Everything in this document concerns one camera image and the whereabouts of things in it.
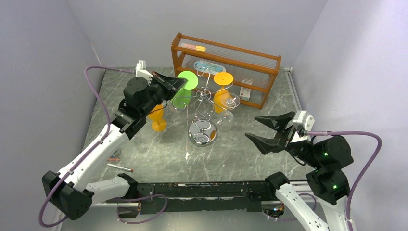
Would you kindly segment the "green plastic goblet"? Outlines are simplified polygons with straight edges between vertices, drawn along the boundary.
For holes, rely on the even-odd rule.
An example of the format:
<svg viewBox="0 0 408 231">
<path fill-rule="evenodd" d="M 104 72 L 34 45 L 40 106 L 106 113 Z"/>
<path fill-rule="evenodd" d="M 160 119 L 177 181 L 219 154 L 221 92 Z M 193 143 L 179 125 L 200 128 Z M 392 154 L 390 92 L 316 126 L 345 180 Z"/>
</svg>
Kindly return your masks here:
<svg viewBox="0 0 408 231">
<path fill-rule="evenodd" d="M 173 97 L 172 105 L 177 110 L 183 110 L 192 98 L 192 90 L 198 86 L 198 77 L 192 71 L 182 71 L 177 78 L 186 79 L 186 83 Z"/>
</svg>

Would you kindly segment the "clear wine glass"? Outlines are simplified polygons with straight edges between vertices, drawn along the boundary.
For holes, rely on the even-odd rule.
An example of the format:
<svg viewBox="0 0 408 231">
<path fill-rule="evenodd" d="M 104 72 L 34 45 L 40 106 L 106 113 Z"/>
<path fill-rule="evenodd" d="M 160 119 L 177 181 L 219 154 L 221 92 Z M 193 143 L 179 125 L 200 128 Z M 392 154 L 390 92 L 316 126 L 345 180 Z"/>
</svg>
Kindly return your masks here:
<svg viewBox="0 0 408 231">
<path fill-rule="evenodd" d="M 221 108 L 223 109 L 217 116 L 217 128 L 222 131 L 230 129 L 234 124 L 234 115 L 232 110 L 240 105 L 240 98 L 234 93 L 224 93 L 220 98 Z"/>
</svg>

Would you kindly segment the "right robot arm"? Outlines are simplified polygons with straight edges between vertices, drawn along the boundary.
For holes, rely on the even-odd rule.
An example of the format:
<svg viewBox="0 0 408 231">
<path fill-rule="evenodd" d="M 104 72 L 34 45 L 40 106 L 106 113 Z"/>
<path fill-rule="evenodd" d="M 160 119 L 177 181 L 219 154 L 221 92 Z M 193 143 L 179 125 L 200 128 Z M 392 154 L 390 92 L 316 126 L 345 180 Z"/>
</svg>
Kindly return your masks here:
<svg viewBox="0 0 408 231">
<path fill-rule="evenodd" d="M 282 172 L 265 178 L 266 197 L 281 201 L 307 231 L 352 230 L 353 224 L 346 216 L 350 186 L 342 171 L 354 161 L 347 140 L 341 135 L 333 135 L 313 143 L 310 132 L 315 119 L 305 110 L 274 116 L 255 116 L 254 119 L 276 131 L 272 139 L 248 132 L 245 134 L 261 154 L 286 151 L 294 159 L 313 168 L 306 175 L 307 183 L 312 193 L 321 201 L 327 221 L 322 221 L 301 199 L 294 185 Z"/>
</svg>

